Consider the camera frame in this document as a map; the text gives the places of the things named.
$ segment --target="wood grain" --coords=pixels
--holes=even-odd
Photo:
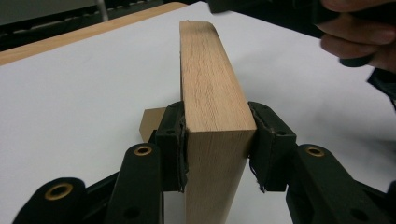
[[[209,22],[180,23],[181,93],[188,130],[186,223],[225,223],[256,124]]]
[[[93,26],[82,28],[64,35],[57,35],[48,39],[37,41],[32,44],[21,46],[15,49],[9,49],[0,52],[0,65],[12,63],[20,59],[24,59],[41,52],[56,49],[64,45],[68,45],[79,40],[99,35],[107,31],[121,28],[135,22],[143,21],[151,17],[161,15],[163,13],[173,11],[186,5],[173,2],[158,7],[146,9],[134,14],[117,18],[115,20],[102,22]]]

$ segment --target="white table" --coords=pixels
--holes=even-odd
[[[140,143],[144,109],[179,100],[180,21],[211,21],[246,97],[272,107],[298,143],[329,149],[357,180],[385,191],[396,176],[396,118],[365,82],[318,40],[236,13],[183,7],[0,66],[0,223],[10,223],[44,183],[87,186],[117,172]],[[181,223],[170,209],[167,223]],[[176,205],[182,210],[182,204]],[[262,194],[247,168],[228,224],[291,223],[284,193]]]

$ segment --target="small wood block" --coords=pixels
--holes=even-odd
[[[225,223],[256,124],[209,22],[182,21],[181,95],[188,132],[186,223]]]
[[[161,120],[163,119],[165,110],[166,107],[145,110],[139,128],[140,136],[142,137],[143,142],[147,143],[151,137],[152,131],[158,129]]]

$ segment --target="hand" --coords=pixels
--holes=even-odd
[[[322,0],[323,6],[341,12],[341,15],[318,25],[326,33],[320,45],[342,59],[374,54],[370,65],[396,74],[396,26],[361,20],[347,14],[389,2],[396,0]]]

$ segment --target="brass grommet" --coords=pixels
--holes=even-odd
[[[308,147],[305,149],[305,152],[314,157],[324,157],[325,153],[322,149],[317,147]]]
[[[137,149],[134,150],[134,154],[136,156],[147,156],[150,154],[152,151],[151,147],[143,146],[143,147],[138,147]]]
[[[69,183],[61,183],[53,186],[47,190],[44,195],[45,199],[48,201],[56,201],[66,197],[73,189],[73,185]]]

